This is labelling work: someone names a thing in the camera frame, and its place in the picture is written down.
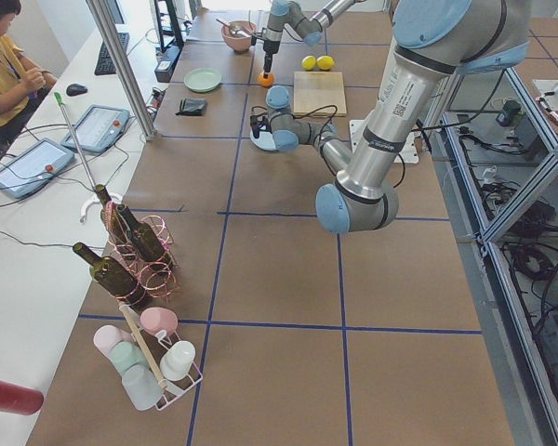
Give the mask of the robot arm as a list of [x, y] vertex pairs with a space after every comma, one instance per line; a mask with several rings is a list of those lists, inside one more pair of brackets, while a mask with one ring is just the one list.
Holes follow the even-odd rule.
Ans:
[[355, 4], [357, 1], [354, 0], [329, 1], [308, 18], [296, 1], [272, 1], [266, 25], [259, 32], [254, 33], [251, 38], [252, 44], [257, 41], [262, 42], [263, 77], [268, 78], [272, 72], [273, 56], [279, 52], [286, 28], [290, 28], [306, 45], [314, 46], [335, 19]]
[[496, 72], [520, 63], [529, 46], [529, 1], [400, 1], [392, 16], [392, 43], [375, 107], [365, 118], [355, 148], [343, 144], [328, 124], [292, 111], [283, 86], [266, 94], [266, 109], [250, 116], [253, 138], [270, 132], [279, 152], [300, 145], [317, 149], [334, 180], [316, 193], [315, 210], [332, 233], [376, 230], [398, 212], [387, 174], [439, 84], [451, 76]]

